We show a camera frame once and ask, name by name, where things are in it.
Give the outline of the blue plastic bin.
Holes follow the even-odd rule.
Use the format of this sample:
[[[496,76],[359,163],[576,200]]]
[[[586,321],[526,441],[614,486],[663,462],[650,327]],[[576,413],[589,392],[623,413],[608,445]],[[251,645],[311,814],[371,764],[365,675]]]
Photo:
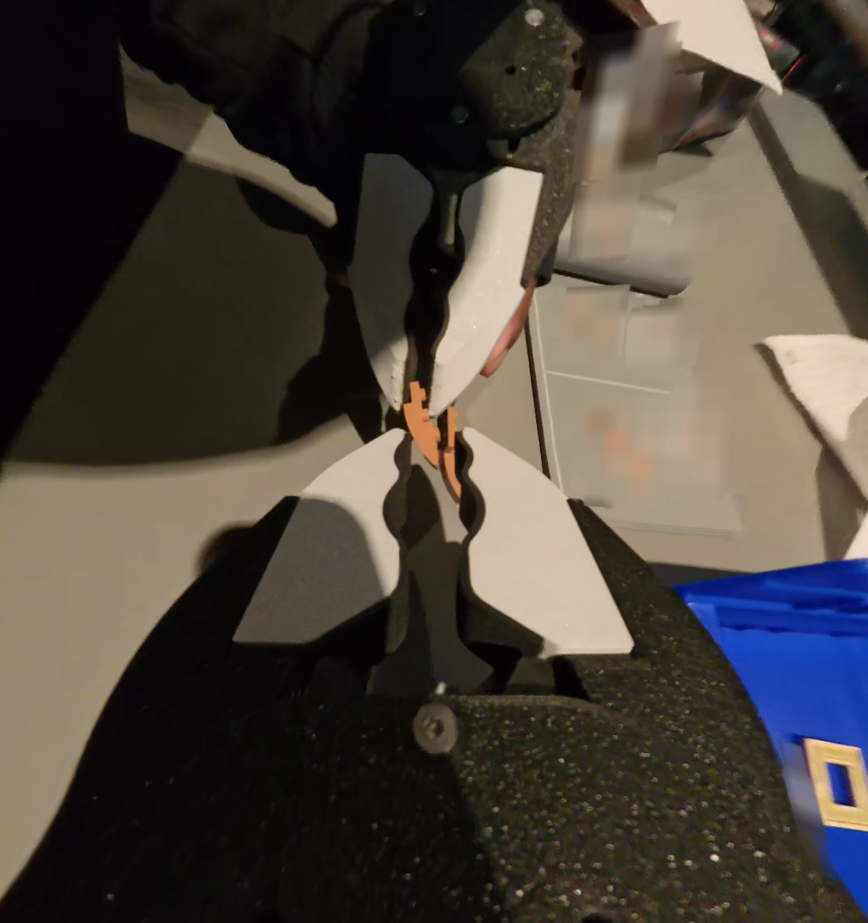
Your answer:
[[[800,832],[868,916],[868,834],[822,825],[802,739],[868,770],[868,560],[691,583],[678,594],[739,674],[781,758]]]

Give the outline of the tan frame toy brick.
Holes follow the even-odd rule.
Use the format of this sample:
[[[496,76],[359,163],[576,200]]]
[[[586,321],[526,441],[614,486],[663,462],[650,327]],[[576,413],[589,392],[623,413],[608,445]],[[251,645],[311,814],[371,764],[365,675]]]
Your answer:
[[[868,770],[856,746],[802,739],[823,826],[868,834]]]

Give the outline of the person's left hand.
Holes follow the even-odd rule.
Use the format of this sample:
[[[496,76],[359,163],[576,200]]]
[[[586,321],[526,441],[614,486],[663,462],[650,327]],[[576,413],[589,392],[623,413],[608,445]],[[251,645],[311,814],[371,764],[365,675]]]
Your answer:
[[[480,375],[482,377],[494,375],[500,365],[505,361],[512,347],[520,339],[527,324],[532,306],[533,294],[538,287],[537,284],[538,281],[533,279],[525,288],[520,304],[515,308],[513,314],[509,318],[508,324],[505,329],[503,329],[492,351],[489,353],[486,362],[481,368]]]

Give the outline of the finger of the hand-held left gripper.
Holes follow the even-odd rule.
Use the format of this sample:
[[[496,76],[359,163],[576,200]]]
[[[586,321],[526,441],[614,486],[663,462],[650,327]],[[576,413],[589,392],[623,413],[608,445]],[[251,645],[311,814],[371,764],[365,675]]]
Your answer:
[[[447,295],[447,321],[433,353],[434,417],[474,382],[520,304],[542,186],[541,173],[500,168],[463,192],[462,266]]]
[[[348,275],[368,359],[395,412],[403,407],[408,361],[405,313],[415,290],[411,252],[432,198],[428,179],[401,157],[365,156]]]

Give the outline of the white printed paper bag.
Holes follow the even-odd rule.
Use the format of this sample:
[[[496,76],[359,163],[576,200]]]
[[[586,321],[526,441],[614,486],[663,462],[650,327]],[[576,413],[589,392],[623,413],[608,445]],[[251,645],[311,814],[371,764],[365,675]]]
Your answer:
[[[786,334],[767,337],[761,346],[868,504],[868,340]],[[868,508],[844,558],[868,560]]]

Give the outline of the grey desk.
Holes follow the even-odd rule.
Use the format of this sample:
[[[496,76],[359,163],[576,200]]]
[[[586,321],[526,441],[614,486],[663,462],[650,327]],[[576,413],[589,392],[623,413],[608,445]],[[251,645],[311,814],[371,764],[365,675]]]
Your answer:
[[[176,161],[151,215],[50,377],[0,483],[0,900],[36,849],[131,657],[223,530],[259,519],[357,448],[343,412],[272,444],[318,350],[320,267],[232,178],[186,161],[193,106],[130,102],[130,136]],[[716,409],[740,532],[617,530],[647,560],[769,571],[837,557],[861,497],[756,347],[868,338],[862,171],[787,92],[710,154],[663,156],[658,193],[705,216],[692,285],[697,381]]]

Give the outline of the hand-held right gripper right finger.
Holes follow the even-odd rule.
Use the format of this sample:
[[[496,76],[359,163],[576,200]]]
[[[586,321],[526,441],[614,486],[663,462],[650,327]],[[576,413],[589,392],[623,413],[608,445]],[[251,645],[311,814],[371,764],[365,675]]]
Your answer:
[[[461,444],[472,512],[464,640],[544,660],[630,654],[632,636],[563,492],[472,427]]]

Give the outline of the small orange toy brick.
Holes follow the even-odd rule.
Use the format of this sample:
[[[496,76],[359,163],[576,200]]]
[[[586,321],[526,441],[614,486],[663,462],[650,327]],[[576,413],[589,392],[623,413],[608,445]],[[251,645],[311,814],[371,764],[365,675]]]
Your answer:
[[[439,418],[439,466],[444,485],[454,502],[462,499],[463,485],[457,469],[458,414],[454,405],[449,405]]]

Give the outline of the grey instruction booklet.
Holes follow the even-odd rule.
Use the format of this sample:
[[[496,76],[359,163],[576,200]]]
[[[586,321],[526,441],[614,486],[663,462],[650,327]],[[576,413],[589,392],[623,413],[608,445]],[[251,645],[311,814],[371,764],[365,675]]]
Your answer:
[[[609,524],[733,537],[724,427],[696,373],[701,319],[683,295],[555,275],[529,317],[550,474]]]

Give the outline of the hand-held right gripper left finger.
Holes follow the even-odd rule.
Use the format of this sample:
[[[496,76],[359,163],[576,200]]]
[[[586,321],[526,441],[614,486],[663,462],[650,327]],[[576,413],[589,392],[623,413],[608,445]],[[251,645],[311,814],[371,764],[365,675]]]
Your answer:
[[[336,461],[296,499],[235,630],[237,644],[310,644],[389,601],[402,575],[385,505],[408,435],[391,430]]]

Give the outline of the person's black jacket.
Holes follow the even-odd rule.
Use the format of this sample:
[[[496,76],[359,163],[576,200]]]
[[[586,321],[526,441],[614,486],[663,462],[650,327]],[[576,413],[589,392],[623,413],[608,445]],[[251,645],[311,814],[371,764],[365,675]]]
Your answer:
[[[129,131],[118,13],[0,1],[0,457],[181,160]]]

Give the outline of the orange toy brick plate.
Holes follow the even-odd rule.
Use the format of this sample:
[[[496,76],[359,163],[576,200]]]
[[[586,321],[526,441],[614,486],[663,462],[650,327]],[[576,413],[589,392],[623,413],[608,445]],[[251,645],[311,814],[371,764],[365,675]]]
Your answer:
[[[403,419],[423,458],[439,469],[442,461],[440,425],[431,416],[428,393],[417,380],[408,385],[408,396],[403,400]]]

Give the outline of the cardboard box with white flap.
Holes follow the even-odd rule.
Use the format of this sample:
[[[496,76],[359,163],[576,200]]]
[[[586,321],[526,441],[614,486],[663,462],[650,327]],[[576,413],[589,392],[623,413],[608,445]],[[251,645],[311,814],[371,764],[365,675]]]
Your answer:
[[[631,144],[659,153],[731,134],[758,98],[783,91],[741,1],[608,2],[635,29],[628,65]]]

